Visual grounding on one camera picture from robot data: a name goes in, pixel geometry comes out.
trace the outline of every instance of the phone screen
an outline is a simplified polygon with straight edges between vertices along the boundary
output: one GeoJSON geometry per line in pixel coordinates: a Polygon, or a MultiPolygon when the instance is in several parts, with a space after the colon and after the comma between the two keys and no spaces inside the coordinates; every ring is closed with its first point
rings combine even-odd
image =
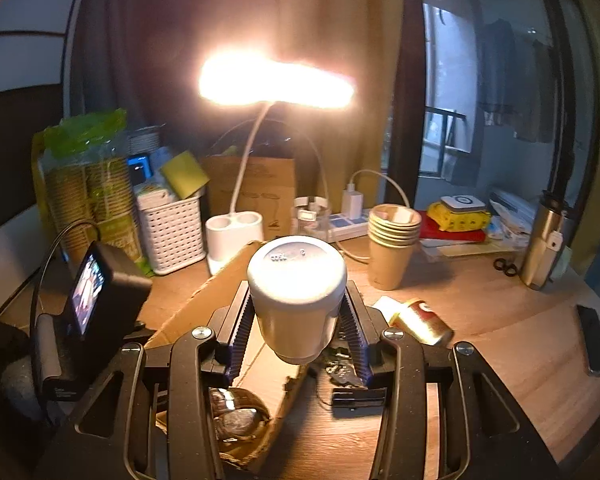
{"type": "Polygon", "coordinates": [[[80,279],[72,295],[75,319],[77,319],[81,334],[84,334],[84,331],[87,329],[89,318],[93,312],[98,295],[102,290],[103,282],[104,276],[102,275],[100,266],[93,257],[93,254],[90,254],[84,264],[80,279]]]}
{"type": "Polygon", "coordinates": [[[578,317],[587,351],[589,374],[600,376],[600,318],[593,308],[578,305],[578,317]]]}

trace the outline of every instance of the red book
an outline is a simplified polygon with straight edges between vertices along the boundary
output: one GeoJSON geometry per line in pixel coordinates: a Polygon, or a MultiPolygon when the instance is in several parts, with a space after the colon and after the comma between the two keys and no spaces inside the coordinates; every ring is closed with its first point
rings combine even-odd
{"type": "Polygon", "coordinates": [[[420,226],[420,238],[430,238],[432,240],[460,240],[463,242],[483,242],[486,234],[482,229],[477,231],[467,231],[464,233],[449,233],[441,231],[433,218],[427,216],[426,211],[418,211],[422,216],[422,225],[420,226]]]}

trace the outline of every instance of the white storage basket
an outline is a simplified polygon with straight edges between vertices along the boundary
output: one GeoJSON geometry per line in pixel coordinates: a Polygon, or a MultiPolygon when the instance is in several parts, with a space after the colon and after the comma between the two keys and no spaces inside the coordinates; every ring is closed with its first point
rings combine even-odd
{"type": "Polygon", "coordinates": [[[149,262],[156,274],[169,274],[202,260],[200,193],[140,212],[149,262]]]}

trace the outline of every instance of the cardboard box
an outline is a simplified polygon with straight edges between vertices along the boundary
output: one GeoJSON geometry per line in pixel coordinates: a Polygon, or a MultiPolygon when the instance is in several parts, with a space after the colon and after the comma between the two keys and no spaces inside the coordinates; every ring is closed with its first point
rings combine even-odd
{"type": "MultiPolygon", "coordinates": [[[[205,325],[212,313],[231,304],[238,286],[246,280],[247,266],[251,257],[262,247],[260,242],[244,246],[226,266],[192,295],[145,345],[154,348],[175,343],[189,330],[205,325]]],[[[281,361],[264,342],[258,321],[254,320],[240,374],[233,386],[247,389],[262,399],[271,414],[271,420],[262,434],[240,446],[219,446],[220,457],[226,462],[257,473],[275,441],[282,421],[300,389],[306,367],[290,365],[281,361]]],[[[164,414],[158,423],[164,425],[164,414]]]]}
{"type": "MultiPolygon", "coordinates": [[[[210,156],[200,163],[211,179],[207,185],[211,214],[227,214],[240,157],[210,156]]],[[[290,233],[295,197],[296,167],[292,158],[252,156],[244,172],[236,210],[260,213],[265,240],[273,240],[290,233]]]]}

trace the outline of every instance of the scissors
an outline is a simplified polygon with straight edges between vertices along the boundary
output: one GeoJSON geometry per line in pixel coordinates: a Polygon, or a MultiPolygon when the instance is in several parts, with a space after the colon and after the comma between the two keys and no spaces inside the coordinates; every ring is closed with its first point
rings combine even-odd
{"type": "Polygon", "coordinates": [[[510,278],[518,275],[518,268],[516,267],[516,264],[509,263],[504,258],[496,258],[493,261],[493,268],[501,271],[505,276],[509,276],[510,278]]]}

